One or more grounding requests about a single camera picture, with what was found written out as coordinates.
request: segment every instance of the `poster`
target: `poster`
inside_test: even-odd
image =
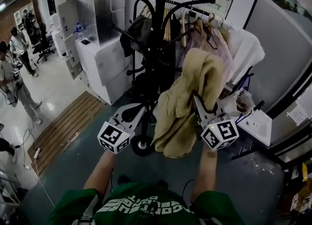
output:
[[[231,8],[233,0],[215,0],[214,4],[199,4],[196,7],[208,13],[214,13],[223,19],[226,19]]]

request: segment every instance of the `yellow cloth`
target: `yellow cloth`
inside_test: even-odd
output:
[[[192,104],[192,91],[203,98],[212,110],[222,82],[223,62],[218,56],[197,48],[184,60],[182,75],[158,100],[155,127],[155,150],[165,156],[180,158],[188,154],[196,141],[197,117]]]

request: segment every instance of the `water bottle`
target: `water bottle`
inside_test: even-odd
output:
[[[81,27],[81,25],[79,24],[79,22],[77,22],[76,31],[77,31],[77,34],[78,34],[78,38],[79,38],[80,40],[83,40],[83,39],[84,39],[84,36],[83,36],[83,32],[82,32],[82,27]]]

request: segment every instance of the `gray floor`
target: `gray floor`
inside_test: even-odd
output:
[[[68,189],[81,189],[103,153],[97,134],[104,121],[119,105],[128,101],[123,97],[114,107],[107,107],[97,116],[75,142],[49,165],[41,176],[52,202],[56,204]],[[275,163],[258,153],[231,161],[240,142],[219,152],[217,190],[230,195],[245,224],[266,225],[274,217],[274,210],[283,187],[283,171]],[[146,158],[135,155],[129,146],[118,154],[113,186],[119,175],[133,181],[157,183],[165,180],[169,189],[181,194],[186,182],[193,179],[201,154],[202,143],[196,142],[192,152],[175,160],[154,152]],[[184,199],[189,203],[192,184],[187,187]],[[53,210],[42,185],[31,189],[20,205],[30,225],[45,224]]]

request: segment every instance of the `wooden floor mat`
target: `wooden floor mat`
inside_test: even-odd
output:
[[[34,146],[28,149],[32,160],[32,167],[36,169],[34,162],[35,150],[40,148],[39,157],[36,159],[39,175],[92,119],[105,106],[87,91],[81,94],[70,106],[68,106],[35,140]]]

